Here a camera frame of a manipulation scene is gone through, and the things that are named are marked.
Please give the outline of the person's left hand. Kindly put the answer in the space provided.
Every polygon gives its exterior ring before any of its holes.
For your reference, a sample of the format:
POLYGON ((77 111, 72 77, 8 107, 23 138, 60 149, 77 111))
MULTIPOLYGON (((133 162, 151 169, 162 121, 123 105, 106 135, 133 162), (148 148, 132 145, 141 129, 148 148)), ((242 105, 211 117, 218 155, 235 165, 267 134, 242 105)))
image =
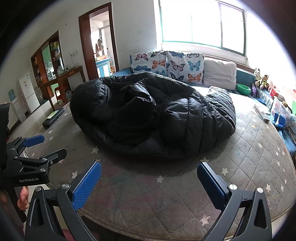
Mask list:
POLYGON ((20 198, 18 199, 18 208, 22 211, 29 207, 29 189, 28 186, 23 186, 20 191, 20 198))

